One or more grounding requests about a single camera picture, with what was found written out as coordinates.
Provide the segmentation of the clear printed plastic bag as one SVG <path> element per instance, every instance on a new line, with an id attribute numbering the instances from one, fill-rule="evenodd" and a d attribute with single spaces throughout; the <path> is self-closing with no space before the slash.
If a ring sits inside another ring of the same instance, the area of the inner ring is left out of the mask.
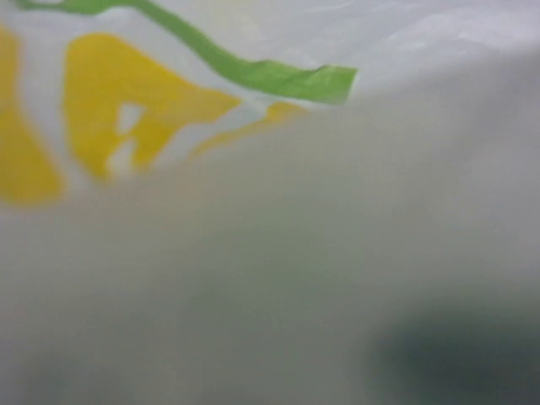
<path id="1" fill-rule="evenodd" d="M 536 1 L 4 1 L 4 404 L 536 404 Z"/>

